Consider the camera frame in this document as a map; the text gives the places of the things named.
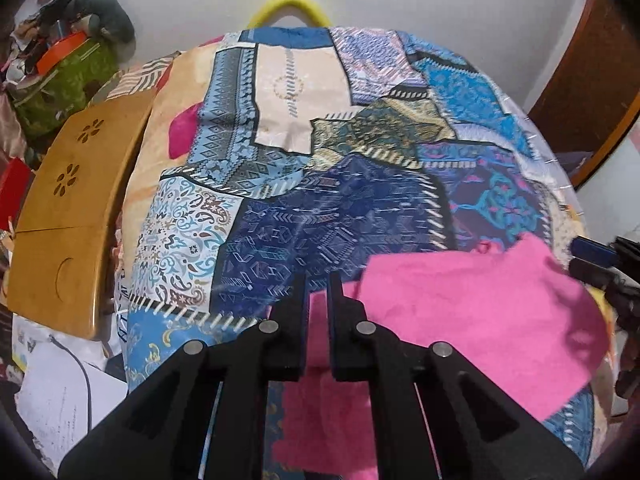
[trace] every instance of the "black device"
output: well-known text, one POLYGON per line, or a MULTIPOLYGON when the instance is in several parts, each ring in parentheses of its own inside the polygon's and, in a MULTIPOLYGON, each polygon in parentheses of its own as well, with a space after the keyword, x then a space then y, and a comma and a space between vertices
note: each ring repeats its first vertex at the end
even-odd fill
MULTIPOLYGON (((595 253, 614 252, 614 262, 618 270, 640 282, 640 244, 617 237, 609 247, 590 241, 595 253)), ((587 257, 591 251, 572 255, 587 257)), ((629 339, 633 339, 640 348, 640 288, 625 283, 624 279, 610 269, 605 269, 594 260, 580 257, 569 262, 569 274, 582 282, 604 291, 604 298, 616 311, 616 324, 625 330, 629 339)), ((631 398, 640 386, 640 356, 637 356, 633 367, 622 370, 616 381, 616 393, 625 399, 631 398)), ((636 403, 630 407, 625 421, 617 433, 616 441, 606 447, 596 462, 587 469, 583 480, 626 480, 640 476, 640 406, 636 403)))
MULTIPOLYGON (((582 476, 578 457, 450 344, 423 348, 368 321, 336 272, 327 292, 332 375, 369 383, 381 480, 582 476)), ((67 454, 58 478, 196 479, 214 411, 204 478, 260 479, 268 382, 303 373, 307 301, 296 276, 233 342, 185 343, 67 454)))

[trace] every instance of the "gray plush toy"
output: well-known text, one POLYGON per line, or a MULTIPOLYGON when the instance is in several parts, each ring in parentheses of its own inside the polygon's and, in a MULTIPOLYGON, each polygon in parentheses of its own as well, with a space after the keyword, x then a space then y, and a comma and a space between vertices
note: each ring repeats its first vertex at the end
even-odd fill
POLYGON ((90 36, 104 36, 117 43, 129 43, 134 38, 134 29, 127 13, 118 0, 73 0, 66 8, 70 22, 88 16, 90 36))

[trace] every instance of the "wooden door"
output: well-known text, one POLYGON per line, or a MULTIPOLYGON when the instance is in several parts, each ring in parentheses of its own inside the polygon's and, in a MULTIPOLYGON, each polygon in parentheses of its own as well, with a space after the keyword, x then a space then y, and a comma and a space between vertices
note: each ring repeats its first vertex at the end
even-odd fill
POLYGON ((633 123, 639 91, 640 44, 611 0, 587 0, 574 37, 529 116, 555 153, 596 153, 601 160, 591 161, 593 171, 633 123))

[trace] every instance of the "wooden board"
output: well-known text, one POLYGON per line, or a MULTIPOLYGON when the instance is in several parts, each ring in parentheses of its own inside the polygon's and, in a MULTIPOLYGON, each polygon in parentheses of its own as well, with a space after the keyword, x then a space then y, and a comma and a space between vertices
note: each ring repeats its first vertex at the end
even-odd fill
POLYGON ((95 336, 113 221, 155 94, 139 92, 78 112, 56 137, 16 229, 7 297, 16 314, 60 332, 95 336))
POLYGON ((587 0, 558 68, 531 109, 555 153, 597 152, 640 89, 640 45, 611 0, 587 0))
POLYGON ((17 232, 104 223, 155 91, 124 97, 68 119, 36 174, 17 232))
POLYGON ((640 114, 640 92, 638 92, 638 95, 636 95, 636 98, 626 111, 625 116, 618 123, 618 126, 616 126, 600 149, 580 167, 577 173, 572 175, 571 183, 574 185, 575 189, 578 189, 582 184, 584 184, 587 179, 604 163, 604 161, 607 160, 609 155, 613 153, 622 139, 625 138, 631 127, 636 123, 638 114, 640 114))

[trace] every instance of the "beige fabric patch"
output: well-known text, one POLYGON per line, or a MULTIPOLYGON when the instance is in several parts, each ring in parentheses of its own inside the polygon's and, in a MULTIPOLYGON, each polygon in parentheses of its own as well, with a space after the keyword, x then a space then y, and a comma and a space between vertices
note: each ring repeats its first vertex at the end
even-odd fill
POLYGON ((309 154, 309 121, 351 108, 349 83, 331 47, 304 49, 261 44, 255 80, 260 121, 254 140, 263 146, 309 154))

